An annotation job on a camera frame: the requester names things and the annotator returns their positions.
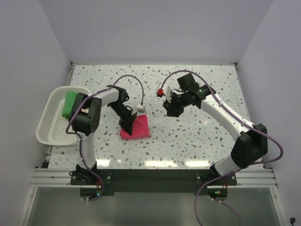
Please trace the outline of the pink towel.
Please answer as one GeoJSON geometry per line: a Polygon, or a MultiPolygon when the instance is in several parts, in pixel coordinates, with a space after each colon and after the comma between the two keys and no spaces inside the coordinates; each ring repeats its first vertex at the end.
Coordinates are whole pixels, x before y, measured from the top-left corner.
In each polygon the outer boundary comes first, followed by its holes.
{"type": "Polygon", "coordinates": [[[121,129],[120,137],[123,140],[142,139],[150,136],[148,118],[146,114],[138,115],[134,120],[132,135],[121,129]]]}

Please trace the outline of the green towel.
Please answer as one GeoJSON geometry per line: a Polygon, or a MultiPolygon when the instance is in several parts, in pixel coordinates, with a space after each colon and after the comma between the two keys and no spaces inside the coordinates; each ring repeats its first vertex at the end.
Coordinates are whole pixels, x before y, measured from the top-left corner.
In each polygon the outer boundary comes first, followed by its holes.
{"type": "Polygon", "coordinates": [[[65,101],[62,109],[62,116],[66,119],[69,118],[74,101],[76,99],[77,92],[75,91],[67,91],[65,94],[65,101]]]}

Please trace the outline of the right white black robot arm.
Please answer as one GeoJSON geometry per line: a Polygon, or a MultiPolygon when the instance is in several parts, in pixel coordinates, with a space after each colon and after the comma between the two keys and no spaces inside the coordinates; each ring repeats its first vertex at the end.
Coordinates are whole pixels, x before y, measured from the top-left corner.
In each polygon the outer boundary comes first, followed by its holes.
{"type": "Polygon", "coordinates": [[[193,76],[194,73],[188,73],[178,78],[180,90],[177,93],[163,83],[158,86],[156,94],[165,96],[163,107],[168,117],[179,117],[185,107],[196,106],[212,116],[231,135],[235,143],[230,154],[214,163],[209,170],[208,179],[220,185],[229,174],[247,168],[267,154],[267,128],[263,124],[254,125],[240,116],[222,101],[212,87],[207,83],[199,86],[193,76]]]}

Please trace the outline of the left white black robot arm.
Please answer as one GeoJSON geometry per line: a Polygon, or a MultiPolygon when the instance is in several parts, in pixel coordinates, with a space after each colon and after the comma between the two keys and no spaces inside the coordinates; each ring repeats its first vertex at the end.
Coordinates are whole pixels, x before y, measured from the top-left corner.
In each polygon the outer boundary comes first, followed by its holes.
{"type": "Polygon", "coordinates": [[[75,171],[87,185],[97,181],[97,163],[94,152],[94,133],[100,124],[101,109],[110,107],[119,117],[119,126],[129,135],[137,118],[130,107],[124,105],[129,95],[124,88],[109,85],[105,89],[87,95],[78,93],[75,97],[66,134],[76,135],[79,142],[79,162],[75,171]]]}

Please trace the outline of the white plastic basket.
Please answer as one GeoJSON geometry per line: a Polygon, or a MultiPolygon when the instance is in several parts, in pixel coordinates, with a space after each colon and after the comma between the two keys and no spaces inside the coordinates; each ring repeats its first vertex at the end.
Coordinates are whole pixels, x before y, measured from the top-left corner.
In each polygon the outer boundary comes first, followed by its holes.
{"type": "Polygon", "coordinates": [[[36,130],[36,139],[44,145],[72,145],[77,141],[75,135],[65,132],[68,120],[62,116],[68,91],[91,94],[89,89],[79,86],[62,86],[52,91],[36,130]]]}

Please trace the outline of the aluminium frame rail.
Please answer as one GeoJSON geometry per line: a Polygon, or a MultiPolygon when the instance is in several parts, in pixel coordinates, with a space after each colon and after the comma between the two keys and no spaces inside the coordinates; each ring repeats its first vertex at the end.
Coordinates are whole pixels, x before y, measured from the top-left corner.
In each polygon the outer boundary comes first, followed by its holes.
{"type": "MultiPolygon", "coordinates": [[[[72,169],[35,169],[30,187],[71,187],[72,169]]],[[[272,169],[243,169],[236,173],[235,188],[277,188],[272,169]]]]}

